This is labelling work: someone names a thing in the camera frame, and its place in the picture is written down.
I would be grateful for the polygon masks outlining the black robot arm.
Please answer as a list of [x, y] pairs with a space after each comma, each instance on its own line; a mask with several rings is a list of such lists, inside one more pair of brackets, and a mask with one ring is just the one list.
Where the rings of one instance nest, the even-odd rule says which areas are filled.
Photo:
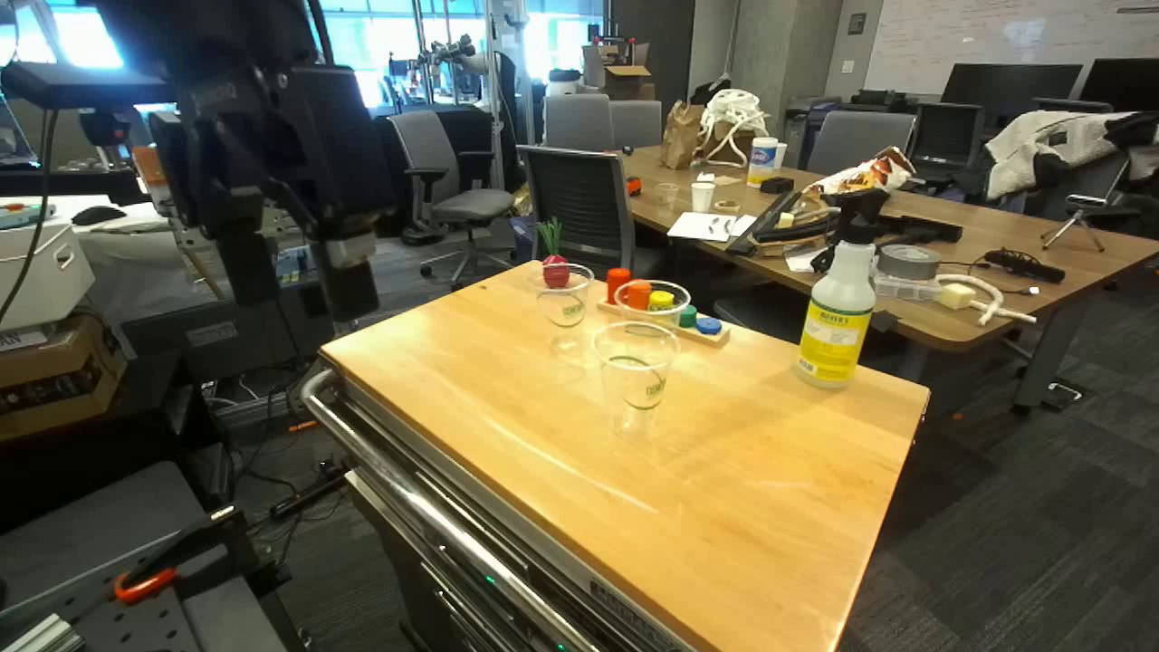
[[158, 151], [176, 218], [221, 255], [238, 303], [280, 298], [265, 206], [311, 245], [325, 311], [375, 308], [370, 255], [392, 215], [389, 155], [321, 0], [95, 0], [122, 58], [158, 75], [182, 135]]

